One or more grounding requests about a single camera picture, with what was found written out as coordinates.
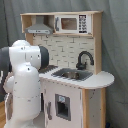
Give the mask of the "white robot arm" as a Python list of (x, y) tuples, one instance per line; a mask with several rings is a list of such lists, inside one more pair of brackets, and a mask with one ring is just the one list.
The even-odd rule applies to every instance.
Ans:
[(7, 75), (2, 85), (5, 100), (4, 128), (37, 128), (33, 120), (41, 111), (39, 70), (49, 64), (48, 50), (17, 40), (11, 47), (0, 49), (0, 70)]

